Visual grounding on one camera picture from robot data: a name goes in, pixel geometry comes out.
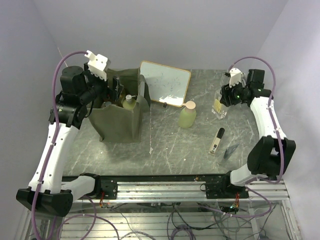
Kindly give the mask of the yellow pump lotion bottle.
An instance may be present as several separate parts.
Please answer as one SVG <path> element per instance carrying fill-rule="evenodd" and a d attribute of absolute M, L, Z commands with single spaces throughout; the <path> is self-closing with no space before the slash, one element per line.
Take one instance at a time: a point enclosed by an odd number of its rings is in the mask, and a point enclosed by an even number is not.
<path fill-rule="evenodd" d="M 134 99 L 135 95 L 132 96 L 130 94 L 127 94 L 125 96 L 125 99 L 122 103 L 122 107 L 126 110 L 132 111 L 136 105 L 136 100 Z"/>

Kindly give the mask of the clear bottle yellow label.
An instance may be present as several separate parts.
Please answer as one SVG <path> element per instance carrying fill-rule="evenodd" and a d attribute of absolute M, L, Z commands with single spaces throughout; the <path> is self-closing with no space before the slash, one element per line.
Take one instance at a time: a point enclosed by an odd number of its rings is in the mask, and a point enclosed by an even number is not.
<path fill-rule="evenodd" d="M 214 95 L 214 100 L 212 104 L 211 112 L 219 119 L 223 119 L 226 117 L 228 112 L 228 107 L 226 107 L 224 104 L 220 102 L 222 99 L 222 95 L 220 94 L 220 91 L 217 90 Z"/>

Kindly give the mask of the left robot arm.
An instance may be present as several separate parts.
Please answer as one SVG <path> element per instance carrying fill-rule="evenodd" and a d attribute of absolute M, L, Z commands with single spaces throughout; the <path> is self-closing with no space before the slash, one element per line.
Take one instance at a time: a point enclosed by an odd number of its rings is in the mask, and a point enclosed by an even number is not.
<path fill-rule="evenodd" d="M 82 122 L 92 110 L 87 109 L 96 99 L 117 101 L 123 90 L 120 78 L 107 79 L 94 75 L 88 64 L 84 67 L 69 66 L 60 76 L 61 92 L 55 96 L 50 112 L 47 142 L 38 168 L 27 188 L 17 191 L 16 199 L 27 209 L 54 217 L 66 216 L 73 202 L 88 196 L 98 198 L 102 191 L 101 176 L 82 173 L 76 179 L 62 183 L 63 171 L 69 149 Z"/>

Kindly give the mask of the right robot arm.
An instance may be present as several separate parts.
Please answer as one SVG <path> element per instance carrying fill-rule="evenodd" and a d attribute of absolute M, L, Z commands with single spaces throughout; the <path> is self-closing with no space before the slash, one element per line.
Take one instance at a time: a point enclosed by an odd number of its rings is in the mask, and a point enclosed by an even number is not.
<path fill-rule="evenodd" d="M 220 103 L 225 107 L 248 105 L 259 136 L 247 157 L 247 163 L 231 171 L 230 180 L 220 186 L 221 194 L 231 198 L 238 192 L 238 186 L 245 186 L 251 179 L 272 181 L 281 177 L 296 150 L 296 143 L 287 138 L 280 126 L 272 91 L 264 88 L 264 70 L 250 69 L 244 75 L 239 69 L 232 68 L 226 76 L 229 77 L 229 83 L 221 88 Z"/>

